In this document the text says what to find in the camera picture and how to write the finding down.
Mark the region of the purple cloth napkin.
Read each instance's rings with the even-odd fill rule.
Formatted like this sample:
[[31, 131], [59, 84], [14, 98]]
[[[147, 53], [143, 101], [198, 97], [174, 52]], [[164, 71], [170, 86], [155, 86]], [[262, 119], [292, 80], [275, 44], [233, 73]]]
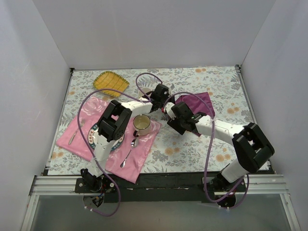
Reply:
[[179, 96], [179, 98], [175, 102], [176, 103], [185, 102], [194, 114], [198, 112], [203, 112], [209, 116], [210, 115], [215, 116], [215, 111], [212, 106], [212, 102], [210, 100], [208, 92], [197, 93], [195, 95], [200, 97], [206, 103], [207, 106], [204, 103], [202, 103], [198, 98], [190, 94]]

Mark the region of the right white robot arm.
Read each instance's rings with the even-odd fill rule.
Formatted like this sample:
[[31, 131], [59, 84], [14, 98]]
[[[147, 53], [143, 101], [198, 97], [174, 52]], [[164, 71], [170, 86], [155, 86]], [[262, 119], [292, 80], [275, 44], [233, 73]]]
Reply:
[[215, 190], [231, 190], [238, 179], [247, 173], [258, 172], [275, 153], [270, 141], [255, 123], [236, 125], [213, 120], [203, 112], [194, 114], [184, 102], [167, 103], [162, 111], [170, 117], [167, 124], [179, 134], [190, 131], [211, 135], [234, 147], [237, 159], [207, 183], [207, 186]]

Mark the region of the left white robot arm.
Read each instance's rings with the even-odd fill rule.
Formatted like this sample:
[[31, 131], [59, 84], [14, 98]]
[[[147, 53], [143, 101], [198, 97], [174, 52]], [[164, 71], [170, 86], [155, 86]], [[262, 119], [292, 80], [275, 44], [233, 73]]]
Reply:
[[86, 187], [93, 193], [102, 188], [101, 175], [110, 178], [104, 170], [104, 165], [109, 157], [112, 146], [125, 133], [132, 117], [148, 114], [163, 108], [163, 104], [170, 96], [169, 88], [159, 83], [151, 95], [143, 94], [134, 98], [122, 93], [132, 100], [118, 102], [112, 100], [98, 119], [98, 143], [94, 149], [89, 148], [92, 155], [89, 165], [81, 170], [81, 177]]

